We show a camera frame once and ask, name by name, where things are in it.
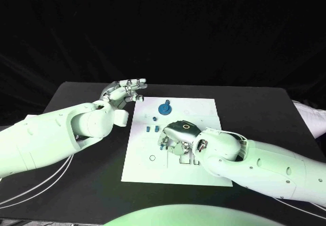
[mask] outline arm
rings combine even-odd
[[[113,82],[100,100],[42,114],[0,132],[0,178],[48,166],[110,134],[113,125],[126,126],[128,101],[143,101],[136,93],[146,80]]]
[[[163,130],[159,145],[166,145],[172,137],[179,144],[192,147],[192,153],[208,171],[215,176],[231,179],[241,186],[276,197],[313,202],[326,206],[326,164],[317,162],[290,150],[254,141],[231,132],[199,128],[186,121],[177,121]],[[189,125],[189,129],[176,131],[177,124]],[[192,138],[183,134],[192,130]],[[182,154],[185,144],[166,147],[167,151]]]

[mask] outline black curtain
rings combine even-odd
[[[65,81],[283,87],[326,108],[312,1],[3,0],[0,18],[1,125],[40,114]]]

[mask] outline white cloth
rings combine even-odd
[[[297,101],[293,101],[293,103],[306,122],[307,128],[313,134],[313,137],[317,138],[326,133],[326,111],[314,109],[310,106],[299,103]]]

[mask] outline blue knob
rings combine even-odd
[[[164,104],[159,106],[159,113],[167,115],[172,112],[170,101],[166,100]]]

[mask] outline hand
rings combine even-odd
[[[188,154],[189,148],[192,148],[193,145],[193,140],[201,132],[202,131],[198,126],[188,121],[177,121],[170,123],[162,131],[157,142],[162,150],[166,149],[176,155]],[[167,146],[170,139],[176,142],[175,146]]]
[[[117,109],[123,109],[126,102],[144,101],[144,97],[136,93],[137,89],[144,88],[147,88],[146,79],[114,81],[104,88],[100,100],[107,101]]]

